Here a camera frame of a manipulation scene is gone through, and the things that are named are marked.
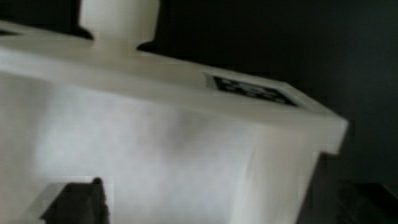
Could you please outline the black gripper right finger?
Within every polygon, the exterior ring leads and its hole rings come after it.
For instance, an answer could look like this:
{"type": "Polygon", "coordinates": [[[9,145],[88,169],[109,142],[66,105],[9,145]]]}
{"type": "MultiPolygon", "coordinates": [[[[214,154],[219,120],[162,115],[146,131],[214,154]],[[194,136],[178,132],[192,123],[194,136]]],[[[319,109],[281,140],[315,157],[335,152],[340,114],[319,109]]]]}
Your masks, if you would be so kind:
{"type": "Polygon", "coordinates": [[[398,184],[343,182],[336,224],[398,224],[398,184]]]}

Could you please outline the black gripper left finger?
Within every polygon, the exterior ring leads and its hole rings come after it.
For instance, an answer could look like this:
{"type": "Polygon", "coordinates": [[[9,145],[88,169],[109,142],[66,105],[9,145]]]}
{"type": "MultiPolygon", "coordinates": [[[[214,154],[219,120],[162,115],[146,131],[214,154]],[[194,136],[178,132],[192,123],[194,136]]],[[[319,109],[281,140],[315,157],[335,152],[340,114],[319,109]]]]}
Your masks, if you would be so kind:
{"type": "Polygon", "coordinates": [[[43,212],[45,224],[111,224],[104,180],[68,183],[43,212]]]}

